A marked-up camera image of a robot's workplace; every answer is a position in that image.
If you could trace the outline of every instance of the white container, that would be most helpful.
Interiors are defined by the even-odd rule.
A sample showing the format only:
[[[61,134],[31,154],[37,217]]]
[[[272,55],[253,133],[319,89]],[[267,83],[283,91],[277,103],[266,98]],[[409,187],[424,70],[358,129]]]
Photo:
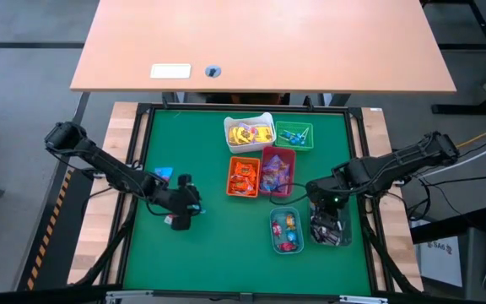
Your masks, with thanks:
[[[242,144],[242,145],[231,145],[229,131],[231,127],[237,127],[240,122],[248,126],[265,126],[270,127],[272,130],[272,141],[270,143],[254,143],[254,144]],[[270,113],[265,112],[259,117],[250,117],[243,119],[233,119],[232,117],[226,117],[224,119],[224,136],[226,137],[226,144],[228,145],[229,151],[238,154],[252,151],[260,151],[265,147],[273,146],[275,140],[277,140],[277,132],[275,132],[275,124],[273,123],[273,117]]]

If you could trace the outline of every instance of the floor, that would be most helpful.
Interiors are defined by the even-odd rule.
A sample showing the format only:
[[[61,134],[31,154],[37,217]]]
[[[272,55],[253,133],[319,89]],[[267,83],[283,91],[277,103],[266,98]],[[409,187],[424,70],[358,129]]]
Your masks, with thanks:
[[[97,3],[0,0],[0,41],[84,41]],[[486,18],[486,1],[478,1],[478,5]],[[437,41],[483,42],[469,8],[429,5],[425,13]],[[0,291],[14,287],[56,164],[43,150],[43,138],[55,122],[70,119],[78,104],[79,94],[70,92],[68,86],[79,56],[80,50],[0,50],[0,187],[6,190],[0,198]],[[486,117],[445,117],[430,112],[433,103],[473,104],[486,97],[480,89],[486,81],[486,53],[447,52],[444,58],[456,94],[354,95],[348,106],[381,107],[391,144],[398,148],[433,130],[448,133],[457,143],[486,131]],[[294,99],[300,103],[303,95]],[[98,144],[102,144],[113,103],[125,100],[157,102],[159,94],[92,94],[83,125]],[[484,158],[435,180],[482,175],[486,175]],[[485,182],[443,188],[461,212],[486,204]],[[424,191],[414,183],[403,194],[409,204],[415,204]],[[429,216],[443,219],[453,215],[444,199],[435,194]]]

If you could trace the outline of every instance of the green mat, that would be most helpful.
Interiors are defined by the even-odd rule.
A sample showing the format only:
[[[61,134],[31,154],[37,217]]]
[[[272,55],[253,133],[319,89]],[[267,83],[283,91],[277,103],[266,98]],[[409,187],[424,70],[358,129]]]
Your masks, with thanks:
[[[268,197],[225,194],[230,153],[223,120],[260,113],[156,111],[145,169],[174,167],[170,180],[192,174],[205,214],[192,218],[189,231],[173,231],[164,217],[152,216],[145,204],[138,213],[127,260],[124,289],[232,291],[314,295],[369,296],[370,285],[355,199],[350,201],[353,240],[348,247],[313,242],[308,200],[297,208],[305,249],[280,255],[271,244]],[[297,152],[294,181],[306,183],[331,174],[349,159],[344,117],[324,114],[272,113],[275,121],[311,122],[315,146]],[[261,158],[262,152],[241,154]],[[305,193],[294,187],[291,199]]]

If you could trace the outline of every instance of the wooden desk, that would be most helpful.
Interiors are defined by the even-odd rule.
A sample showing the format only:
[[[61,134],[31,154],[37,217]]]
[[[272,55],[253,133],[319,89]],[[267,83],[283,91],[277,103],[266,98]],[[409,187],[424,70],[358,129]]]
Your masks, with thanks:
[[[114,155],[117,159],[124,161],[126,158],[129,139],[131,137],[134,118],[137,110],[137,103],[118,102],[114,105],[108,130],[106,132],[103,149]],[[371,155],[382,155],[391,152],[389,137],[386,130],[386,122],[383,113],[374,109],[363,109],[365,132]],[[146,116],[143,116],[135,159],[139,157],[143,142],[143,132],[146,124]],[[354,128],[354,139],[358,155],[362,155],[359,142],[359,133],[355,119],[352,121]],[[107,187],[105,180],[96,180],[93,184],[92,193]],[[398,188],[393,188],[391,192],[401,195]],[[68,283],[73,283],[81,279],[87,269],[95,263],[107,245],[110,233],[111,222],[114,216],[117,193],[109,191],[90,199],[82,230],[78,239],[76,252],[74,253],[73,265],[68,276]],[[127,215],[127,208],[130,199],[127,200],[123,212],[123,218]],[[417,265],[415,252],[413,250],[412,238],[408,227],[408,221],[404,211],[404,206],[397,198],[384,197],[380,204],[381,218],[384,223],[383,229],[386,235],[387,249],[399,269],[408,277],[410,282],[423,289],[419,268]],[[116,280],[116,271],[119,263],[119,250],[112,259],[109,282]],[[378,287],[385,289],[385,281],[382,267],[378,255],[374,252],[375,271]]]
[[[191,76],[151,79],[157,63]],[[101,0],[71,89],[456,90],[418,0]]]

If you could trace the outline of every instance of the green basket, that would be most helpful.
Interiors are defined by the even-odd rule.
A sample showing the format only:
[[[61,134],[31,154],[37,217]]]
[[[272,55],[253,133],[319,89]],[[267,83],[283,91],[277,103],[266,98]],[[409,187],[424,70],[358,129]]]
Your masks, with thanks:
[[[302,134],[307,128],[309,128],[309,132],[305,138],[304,145],[292,145],[284,135],[285,131],[288,131],[293,134]],[[275,132],[277,133],[277,140],[275,141],[275,145],[277,147],[294,149],[297,151],[308,151],[314,148],[314,139],[312,138],[312,123],[305,123],[305,122],[277,122],[275,123]]]

